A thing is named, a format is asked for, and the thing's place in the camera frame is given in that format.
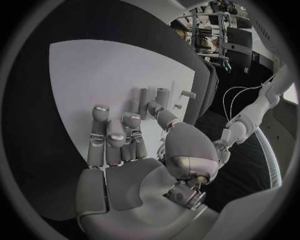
robotic arm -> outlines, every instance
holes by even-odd
[[[214,142],[220,167],[229,160],[228,149],[234,143],[241,144],[249,138],[262,123],[265,113],[279,103],[280,96],[293,83],[289,73],[288,67],[283,65],[272,83],[268,82],[262,86],[257,99],[226,124],[221,139]]]

